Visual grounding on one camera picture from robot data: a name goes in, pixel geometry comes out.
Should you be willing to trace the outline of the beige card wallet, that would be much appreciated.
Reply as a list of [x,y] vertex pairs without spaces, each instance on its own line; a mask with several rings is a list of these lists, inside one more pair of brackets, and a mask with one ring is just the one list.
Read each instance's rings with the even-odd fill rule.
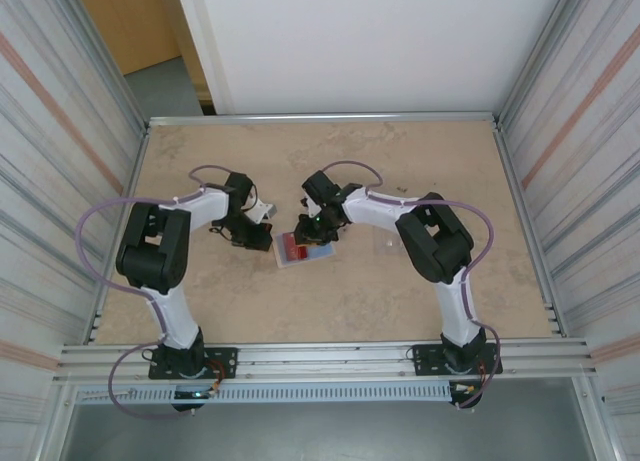
[[309,263],[311,261],[321,260],[328,257],[331,257],[335,254],[335,248],[332,244],[324,245],[324,246],[306,246],[309,251],[309,258],[306,260],[292,260],[290,257],[291,249],[286,249],[282,242],[282,234],[277,234],[273,241],[274,253],[276,264],[279,268],[286,268],[295,265],[300,265],[303,263]]

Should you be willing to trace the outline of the clear acrylic tiered card stand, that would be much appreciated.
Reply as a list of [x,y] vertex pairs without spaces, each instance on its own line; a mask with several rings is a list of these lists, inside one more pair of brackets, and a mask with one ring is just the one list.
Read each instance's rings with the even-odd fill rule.
[[372,233],[375,254],[396,256],[405,253],[402,239],[396,232],[374,227]]

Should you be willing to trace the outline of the black controller board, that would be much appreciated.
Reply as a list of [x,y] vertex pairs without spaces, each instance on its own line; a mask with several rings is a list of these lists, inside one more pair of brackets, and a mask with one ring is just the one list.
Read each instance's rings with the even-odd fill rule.
[[173,403],[171,406],[179,413],[195,412],[204,406],[205,402],[210,400],[216,393],[214,389],[204,390],[176,390],[174,392]]
[[482,399],[483,385],[482,381],[450,381],[450,404],[459,410],[474,408]]

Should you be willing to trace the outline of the wooden door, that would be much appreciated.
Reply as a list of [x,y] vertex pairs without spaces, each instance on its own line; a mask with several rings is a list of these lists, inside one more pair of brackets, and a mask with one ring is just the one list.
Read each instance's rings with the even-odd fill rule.
[[122,74],[180,56],[163,0],[81,0]]

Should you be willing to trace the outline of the aluminium table edge rail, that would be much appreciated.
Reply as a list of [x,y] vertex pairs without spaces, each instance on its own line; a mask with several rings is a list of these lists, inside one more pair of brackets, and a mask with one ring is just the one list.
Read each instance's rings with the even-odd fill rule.
[[152,117],[150,127],[156,126],[212,126],[212,125],[261,125],[261,124],[314,124],[314,123],[362,123],[362,122],[429,122],[429,121],[488,121],[495,117],[491,112],[439,111],[403,113],[323,113],[323,114],[253,114]]
[[[151,128],[147,126],[147,129],[144,133],[144,136],[141,140],[141,144],[137,151],[134,164],[132,167],[131,175],[129,180],[125,186],[123,195],[125,197],[130,197],[135,194],[136,187],[138,184],[138,180],[140,177],[140,172],[142,169],[142,164],[144,162],[144,157],[147,151],[149,138],[150,138]],[[117,254],[117,249],[119,246],[120,236],[122,235],[127,218],[127,206],[122,204],[116,208],[116,213],[118,214],[118,222],[114,231],[114,238],[111,244],[111,247],[106,255],[106,258],[103,263],[102,275],[108,279],[111,279],[114,271],[115,271],[115,258]],[[106,300],[109,294],[109,287],[101,282],[97,285],[96,298],[94,303],[94,311],[93,315],[88,322],[88,325],[85,330],[83,343],[85,345],[92,345],[95,343],[97,332],[99,330],[103,313],[104,306],[106,304]]]
[[543,256],[542,245],[535,231],[532,218],[524,196],[524,189],[519,182],[512,156],[509,153],[506,138],[501,126],[493,126],[493,137],[500,156],[503,170],[515,205],[520,227],[529,252],[536,280],[540,289],[545,310],[549,313],[549,324],[554,337],[565,338],[567,332],[564,326],[563,314],[558,309],[558,295],[547,263]]

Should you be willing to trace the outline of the wide aluminium mounting rail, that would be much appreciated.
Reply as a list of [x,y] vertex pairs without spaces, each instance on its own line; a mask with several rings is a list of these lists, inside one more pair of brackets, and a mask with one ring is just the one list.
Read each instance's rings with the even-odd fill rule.
[[[415,376],[411,341],[239,344],[236,383],[392,381]],[[68,346],[53,380],[101,384],[126,345]],[[572,378],[596,374],[587,344],[576,338],[505,339],[502,378]]]

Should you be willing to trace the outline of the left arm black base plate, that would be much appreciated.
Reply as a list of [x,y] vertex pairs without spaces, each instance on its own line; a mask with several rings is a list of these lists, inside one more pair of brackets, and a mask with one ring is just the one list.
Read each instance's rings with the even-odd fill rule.
[[165,346],[144,356],[150,362],[151,380],[219,380],[236,376],[236,348],[193,348],[176,350]]

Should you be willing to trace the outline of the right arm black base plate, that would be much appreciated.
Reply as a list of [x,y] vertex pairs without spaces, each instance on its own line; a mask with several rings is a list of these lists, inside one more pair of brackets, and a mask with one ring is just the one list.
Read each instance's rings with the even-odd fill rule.
[[417,376],[479,376],[490,374],[494,366],[497,366],[496,374],[504,371],[502,362],[497,362],[494,343],[485,344],[470,360],[463,360],[456,347],[417,344],[409,348],[408,359],[413,363]]

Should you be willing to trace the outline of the aluminium frame upright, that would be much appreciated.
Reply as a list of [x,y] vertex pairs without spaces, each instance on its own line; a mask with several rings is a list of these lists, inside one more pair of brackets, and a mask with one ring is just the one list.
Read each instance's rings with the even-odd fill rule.
[[573,19],[574,12],[580,3],[581,0],[558,0],[556,2],[506,100],[500,110],[494,113],[498,129],[504,130],[517,114],[546,60],[567,30],[567,26]]
[[91,64],[97,69],[111,97],[132,127],[145,135],[149,128],[148,121],[83,2],[64,2],[64,11],[70,16],[71,25],[78,32]]

